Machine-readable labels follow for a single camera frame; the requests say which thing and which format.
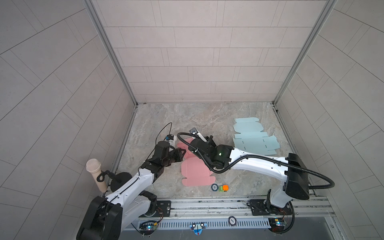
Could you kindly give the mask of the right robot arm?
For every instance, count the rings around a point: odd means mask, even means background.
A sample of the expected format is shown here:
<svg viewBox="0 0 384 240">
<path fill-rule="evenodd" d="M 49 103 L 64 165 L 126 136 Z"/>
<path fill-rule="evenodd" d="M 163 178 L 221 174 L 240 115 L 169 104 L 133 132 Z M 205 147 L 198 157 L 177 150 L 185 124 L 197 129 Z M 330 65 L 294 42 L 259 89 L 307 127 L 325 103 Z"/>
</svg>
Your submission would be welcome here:
<svg viewBox="0 0 384 240">
<path fill-rule="evenodd" d="M 329 177 L 305 168 L 300 157 L 293 153 L 286 158 L 272 158 L 247 153 L 232 146 L 216 145 L 212 138 L 197 137 L 183 143 L 216 174 L 231 169 L 245 170 L 279 180 L 279 186 L 269 190 L 265 200 L 256 204 L 249 203 L 250 208 L 266 215 L 285 212 L 294 199 L 308 200 L 310 190 L 335 186 Z"/>
</svg>

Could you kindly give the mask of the light blue paper box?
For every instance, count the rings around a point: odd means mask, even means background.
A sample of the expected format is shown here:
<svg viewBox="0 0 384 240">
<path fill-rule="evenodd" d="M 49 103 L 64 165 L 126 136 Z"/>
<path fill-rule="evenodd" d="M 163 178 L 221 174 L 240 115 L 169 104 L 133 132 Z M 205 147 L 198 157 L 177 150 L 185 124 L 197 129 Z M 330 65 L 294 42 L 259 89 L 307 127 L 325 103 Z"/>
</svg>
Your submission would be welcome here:
<svg viewBox="0 0 384 240">
<path fill-rule="evenodd" d="M 277 138 L 264 132 L 264 127 L 258 118 L 237 118 L 235 122 L 236 134 L 233 138 L 235 148 L 264 156 L 277 154 L 276 150 L 280 148 Z"/>
</svg>

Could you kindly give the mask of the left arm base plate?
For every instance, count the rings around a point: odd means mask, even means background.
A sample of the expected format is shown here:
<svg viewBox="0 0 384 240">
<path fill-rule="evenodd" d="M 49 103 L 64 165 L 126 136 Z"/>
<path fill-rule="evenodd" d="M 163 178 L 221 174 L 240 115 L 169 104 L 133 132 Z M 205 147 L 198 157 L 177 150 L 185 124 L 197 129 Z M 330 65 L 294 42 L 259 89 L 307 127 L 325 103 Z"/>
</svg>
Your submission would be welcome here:
<svg viewBox="0 0 384 240">
<path fill-rule="evenodd" d="M 160 218 L 169 217 L 171 214 L 171 201 L 157 201 L 157 206 L 153 213 L 145 213 L 140 218 Z"/>
</svg>

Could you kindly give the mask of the pink paper box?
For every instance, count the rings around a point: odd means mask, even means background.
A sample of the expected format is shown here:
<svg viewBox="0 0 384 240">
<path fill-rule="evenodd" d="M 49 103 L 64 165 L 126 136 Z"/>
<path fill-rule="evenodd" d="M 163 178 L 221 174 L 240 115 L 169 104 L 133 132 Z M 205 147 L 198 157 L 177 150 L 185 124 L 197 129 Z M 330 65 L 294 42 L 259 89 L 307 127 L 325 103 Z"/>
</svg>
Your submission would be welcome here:
<svg viewBox="0 0 384 240">
<path fill-rule="evenodd" d="M 213 172 L 205 165 L 203 160 L 195 156 L 188 150 L 188 146 L 181 141 L 177 147 L 186 150 L 182 161 L 181 173 L 183 175 L 182 184 L 185 187 L 210 186 L 215 183 L 216 178 Z"/>
</svg>

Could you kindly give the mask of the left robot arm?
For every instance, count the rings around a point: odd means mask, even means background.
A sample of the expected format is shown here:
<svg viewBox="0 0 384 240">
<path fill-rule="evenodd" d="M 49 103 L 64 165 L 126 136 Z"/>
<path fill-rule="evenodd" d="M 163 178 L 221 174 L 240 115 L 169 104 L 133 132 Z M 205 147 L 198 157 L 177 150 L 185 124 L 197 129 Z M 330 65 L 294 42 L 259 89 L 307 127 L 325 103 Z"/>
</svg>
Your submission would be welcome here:
<svg viewBox="0 0 384 240">
<path fill-rule="evenodd" d="M 173 163 L 182 162 L 185 149 L 160 141 L 138 172 L 106 197 L 95 197 L 76 235 L 77 240 L 117 240 L 121 232 L 144 214 L 156 211 L 156 195 L 146 191 Z"/>
</svg>

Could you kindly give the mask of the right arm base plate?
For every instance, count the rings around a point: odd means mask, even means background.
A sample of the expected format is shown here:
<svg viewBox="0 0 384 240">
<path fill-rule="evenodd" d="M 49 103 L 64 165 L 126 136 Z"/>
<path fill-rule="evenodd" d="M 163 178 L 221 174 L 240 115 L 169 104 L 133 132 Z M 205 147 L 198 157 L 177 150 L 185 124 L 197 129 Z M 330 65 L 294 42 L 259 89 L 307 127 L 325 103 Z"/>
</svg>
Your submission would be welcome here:
<svg viewBox="0 0 384 240">
<path fill-rule="evenodd" d="M 265 201 L 258 199 L 247 202 L 247 206 L 251 209 L 253 216 L 290 216 L 293 214 L 290 203 L 287 203 L 284 208 L 278 208 L 273 205 L 268 208 Z"/>
</svg>

